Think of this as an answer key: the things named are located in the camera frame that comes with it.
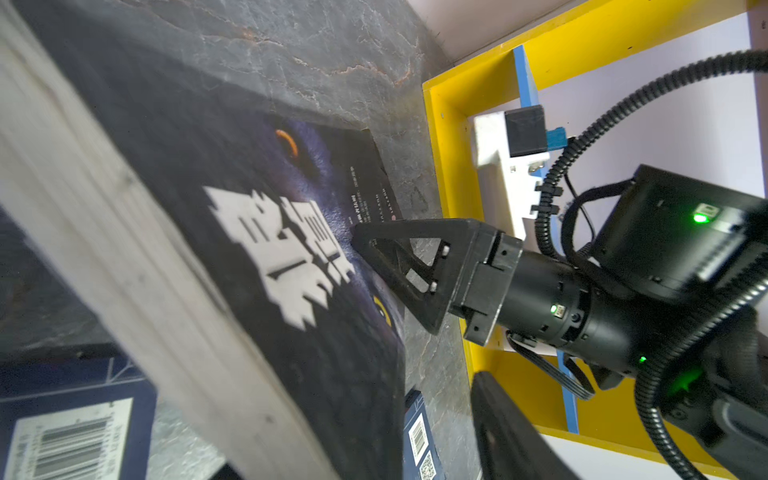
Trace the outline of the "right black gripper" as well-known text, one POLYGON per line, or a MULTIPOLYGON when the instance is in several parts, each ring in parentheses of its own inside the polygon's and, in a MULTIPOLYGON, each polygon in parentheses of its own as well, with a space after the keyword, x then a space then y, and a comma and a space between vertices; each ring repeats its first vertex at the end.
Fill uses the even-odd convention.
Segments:
POLYGON ((465 320, 464 339, 480 346, 496 326, 523 251, 521 239, 473 219, 360 223, 351 245, 428 333, 437 334, 451 313, 465 320), (439 241, 431 262, 414 253, 413 239, 439 241))

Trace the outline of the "black wolf-eyes book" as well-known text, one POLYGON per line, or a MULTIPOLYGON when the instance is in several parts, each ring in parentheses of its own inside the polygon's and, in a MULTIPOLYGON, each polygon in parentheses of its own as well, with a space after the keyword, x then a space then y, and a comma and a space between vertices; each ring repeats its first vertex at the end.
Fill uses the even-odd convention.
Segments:
POLYGON ((360 3, 5 1, 1 207, 245 479, 398 479, 398 208, 361 111, 412 39, 360 3))

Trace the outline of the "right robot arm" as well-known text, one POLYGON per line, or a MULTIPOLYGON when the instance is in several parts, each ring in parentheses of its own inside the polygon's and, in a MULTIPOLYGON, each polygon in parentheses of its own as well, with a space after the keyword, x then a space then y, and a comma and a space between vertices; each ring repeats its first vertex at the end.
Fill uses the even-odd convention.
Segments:
POLYGON ((660 76, 568 141, 537 186, 533 251, 474 219, 355 226, 352 245, 422 326, 466 321, 590 400, 634 380, 655 449, 683 479, 700 470, 669 433, 691 435, 740 479, 767 475, 767 362, 757 305, 767 293, 767 202, 652 166, 589 189, 551 219, 568 172, 597 140, 663 95, 728 74, 763 74, 763 49, 709 57, 660 76))

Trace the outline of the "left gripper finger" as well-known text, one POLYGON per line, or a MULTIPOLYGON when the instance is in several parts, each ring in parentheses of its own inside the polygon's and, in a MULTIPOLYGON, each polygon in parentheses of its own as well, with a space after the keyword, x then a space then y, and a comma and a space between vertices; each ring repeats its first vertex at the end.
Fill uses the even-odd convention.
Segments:
POLYGON ((472 418, 484 479, 575 479, 489 372, 471 385, 472 418))

